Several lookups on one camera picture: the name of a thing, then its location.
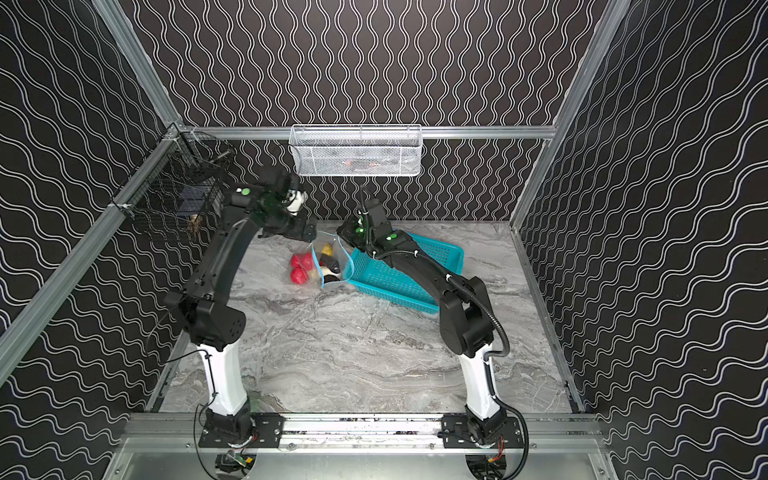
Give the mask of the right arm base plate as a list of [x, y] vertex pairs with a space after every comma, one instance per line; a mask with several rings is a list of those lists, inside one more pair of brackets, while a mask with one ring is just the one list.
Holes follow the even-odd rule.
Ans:
[[445, 414], [437, 433], [445, 448], [491, 448], [500, 439], [505, 448], [522, 448], [524, 437], [519, 421], [499, 411], [489, 419], [478, 419], [467, 411], [463, 414]]

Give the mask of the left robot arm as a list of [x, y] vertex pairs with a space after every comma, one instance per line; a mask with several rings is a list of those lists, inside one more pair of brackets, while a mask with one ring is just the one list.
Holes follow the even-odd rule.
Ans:
[[254, 183], [226, 189], [220, 225], [199, 266], [164, 299], [205, 369], [209, 399], [198, 411], [205, 415], [203, 430], [235, 448], [251, 440], [254, 427], [239, 362], [246, 315], [229, 305], [232, 285], [254, 237], [315, 240], [317, 219], [307, 200], [299, 176], [283, 167], [265, 167]]

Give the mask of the clear zip top bag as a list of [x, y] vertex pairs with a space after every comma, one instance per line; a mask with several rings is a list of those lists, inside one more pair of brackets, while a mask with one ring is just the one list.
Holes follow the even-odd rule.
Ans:
[[293, 284], [315, 284], [320, 288], [348, 282], [355, 272], [341, 238], [324, 231], [318, 231], [313, 241], [296, 251], [289, 265]]

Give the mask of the dark red apple toy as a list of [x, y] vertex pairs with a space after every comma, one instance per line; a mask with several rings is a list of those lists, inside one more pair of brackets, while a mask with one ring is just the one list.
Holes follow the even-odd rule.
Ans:
[[290, 272], [290, 280], [295, 285], [304, 285], [309, 281], [309, 275], [300, 267], [293, 268]]

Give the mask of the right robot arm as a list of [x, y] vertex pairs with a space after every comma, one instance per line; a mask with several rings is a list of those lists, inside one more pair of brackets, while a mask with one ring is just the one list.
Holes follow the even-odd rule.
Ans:
[[510, 342], [484, 281], [440, 264], [412, 235], [392, 226], [376, 198], [364, 200], [337, 234], [370, 259], [408, 276], [436, 302], [441, 338], [458, 356], [465, 382], [466, 438], [479, 446], [495, 444], [511, 409], [497, 394], [492, 360], [508, 356]]

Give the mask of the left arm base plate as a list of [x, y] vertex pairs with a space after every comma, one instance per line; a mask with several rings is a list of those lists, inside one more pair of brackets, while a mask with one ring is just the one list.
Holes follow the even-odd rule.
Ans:
[[282, 438], [285, 418], [277, 413], [237, 415], [206, 413], [200, 448], [276, 448]]

